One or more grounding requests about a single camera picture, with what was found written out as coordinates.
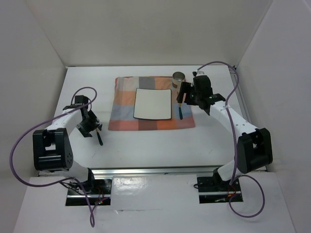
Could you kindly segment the gold knife green handle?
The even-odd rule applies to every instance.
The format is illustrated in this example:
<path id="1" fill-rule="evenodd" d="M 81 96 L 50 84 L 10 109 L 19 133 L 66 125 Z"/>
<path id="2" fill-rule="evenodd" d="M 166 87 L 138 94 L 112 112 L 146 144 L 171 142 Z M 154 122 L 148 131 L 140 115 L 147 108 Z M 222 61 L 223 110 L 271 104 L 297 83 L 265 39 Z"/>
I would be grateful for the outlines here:
<path id="1" fill-rule="evenodd" d="M 183 119 L 183 113 L 182 113 L 181 107 L 182 107 L 182 103 L 179 103 L 178 104 L 178 110 L 179 110 L 179 118 L 180 118 L 180 120 Z"/>

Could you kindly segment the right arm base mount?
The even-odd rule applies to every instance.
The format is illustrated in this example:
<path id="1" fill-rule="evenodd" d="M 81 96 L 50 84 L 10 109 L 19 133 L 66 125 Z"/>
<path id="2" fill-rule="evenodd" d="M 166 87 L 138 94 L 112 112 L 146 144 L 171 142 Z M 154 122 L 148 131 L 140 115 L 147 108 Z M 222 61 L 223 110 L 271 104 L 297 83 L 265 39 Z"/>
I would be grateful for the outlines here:
<path id="1" fill-rule="evenodd" d="M 232 202 L 243 202 L 239 181 L 229 185 L 229 181 L 215 184 L 212 177 L 197 177 L 197 183 L 193 185 L 198 190 L 199 203 L 226 203 L 231 198 Z"/>

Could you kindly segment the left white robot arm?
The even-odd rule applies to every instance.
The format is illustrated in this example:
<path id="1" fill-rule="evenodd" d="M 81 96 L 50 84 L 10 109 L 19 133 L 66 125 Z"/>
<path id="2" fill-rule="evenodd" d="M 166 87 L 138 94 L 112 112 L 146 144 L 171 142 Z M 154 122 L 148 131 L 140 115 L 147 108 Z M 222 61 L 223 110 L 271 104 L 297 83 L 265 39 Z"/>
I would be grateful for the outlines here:
<path id="1" fill-rule="evenodd" d="M 88 97 L 76 96 L 73 104 L 64 107 L 62 117 L 54 120 L 47 128 L 33 132 L 35 169 L 76 178 L 79 180 L 79 189 L 86 194 L 96 188 L 94 174 L 90 168 L 74 160 L 69 135 L 77 129 L 84 138 L 88 138 L 95 131 L 100 145 L 103 145 L 99 135 L 102 123 L 90 108 L 85 107 L 88 103 Z"/>

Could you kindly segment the beige metal cup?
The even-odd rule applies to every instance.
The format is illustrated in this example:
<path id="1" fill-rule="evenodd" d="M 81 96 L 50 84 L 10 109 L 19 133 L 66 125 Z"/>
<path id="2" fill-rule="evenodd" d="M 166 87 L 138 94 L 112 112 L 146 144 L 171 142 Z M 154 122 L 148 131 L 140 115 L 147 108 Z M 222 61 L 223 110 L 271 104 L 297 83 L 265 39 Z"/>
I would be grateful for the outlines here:
<path id="1" fill-rule="evenodd" d="M 172 86 L 176 89 L 179 89 L 181 83 L 185 80 L 185 74 L 177 71 L 172 74 Z"/>

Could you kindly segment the gold fork green handle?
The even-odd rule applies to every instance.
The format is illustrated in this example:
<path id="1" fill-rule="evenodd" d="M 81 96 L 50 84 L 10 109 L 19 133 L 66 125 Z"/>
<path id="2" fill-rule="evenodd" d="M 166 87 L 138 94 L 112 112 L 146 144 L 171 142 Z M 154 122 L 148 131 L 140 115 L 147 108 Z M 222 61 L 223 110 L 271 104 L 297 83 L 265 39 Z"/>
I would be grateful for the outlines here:
<path id="1" fill-rule="evenodd" d="M 103 141 L 102 141 L 99 129 L 96 129 L 96 135 L 97 135 L 100 146 L 103 146 Z"/>

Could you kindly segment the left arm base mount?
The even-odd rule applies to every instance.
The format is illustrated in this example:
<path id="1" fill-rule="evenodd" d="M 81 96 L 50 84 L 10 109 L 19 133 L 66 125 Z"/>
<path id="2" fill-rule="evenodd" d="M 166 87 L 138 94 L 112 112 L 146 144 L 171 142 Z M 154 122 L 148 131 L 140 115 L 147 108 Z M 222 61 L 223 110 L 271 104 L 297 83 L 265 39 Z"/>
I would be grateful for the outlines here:
<path id="1" fill-rule="evenodd" d="M 85 195 L 76 182 L 64 182 L 67 188 L 66 206 L 87 206 Z M 109 206 L 111 204 L 112 178 L 95 179 L 93 187 L 85 188 L 90 205 Z"/>

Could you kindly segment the checkered orange blue cloth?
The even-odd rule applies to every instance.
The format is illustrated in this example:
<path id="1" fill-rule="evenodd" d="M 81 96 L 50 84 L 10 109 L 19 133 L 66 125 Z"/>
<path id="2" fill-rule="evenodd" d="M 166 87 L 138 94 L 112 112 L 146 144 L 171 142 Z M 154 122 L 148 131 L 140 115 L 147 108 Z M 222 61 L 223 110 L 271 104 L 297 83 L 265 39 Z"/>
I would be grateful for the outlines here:
<path id="1" fill-rule="evenodd" d="M 190 106 L 176 101 L 170 76 L 115 79 L 110 131 L 181 130 L 194 128 Z"/>

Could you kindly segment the square white plate black rim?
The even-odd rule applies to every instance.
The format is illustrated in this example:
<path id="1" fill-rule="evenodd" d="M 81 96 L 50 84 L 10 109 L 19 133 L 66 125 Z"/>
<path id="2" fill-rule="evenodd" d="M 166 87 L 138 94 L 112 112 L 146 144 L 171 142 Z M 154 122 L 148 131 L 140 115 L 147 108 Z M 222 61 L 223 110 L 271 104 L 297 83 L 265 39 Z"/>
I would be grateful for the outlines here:
<path id="1" fill-rule="evenodd" d="M 145 120 L 172 118 L 172 91 L 170 89 L 136 89 L 133 117 Z"/>

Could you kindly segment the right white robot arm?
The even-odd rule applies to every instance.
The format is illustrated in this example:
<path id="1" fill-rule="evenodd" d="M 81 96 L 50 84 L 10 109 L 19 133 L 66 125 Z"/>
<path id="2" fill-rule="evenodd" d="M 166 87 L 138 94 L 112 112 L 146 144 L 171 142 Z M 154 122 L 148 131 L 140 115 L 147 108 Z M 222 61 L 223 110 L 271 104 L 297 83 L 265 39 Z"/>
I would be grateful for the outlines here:
<path id="1" fill-rule="evenodd" d="M 192 83 L 182 82 L 177 102 L 199 106 L 234 136 L 234 159 L 213 171 L 215 189 L 224 190 L 232 178 L 272 163 L 270 132 L 249 123 L 228 105 L 221 94 L 214 94 L 208 76 L 194 77 Z"/>

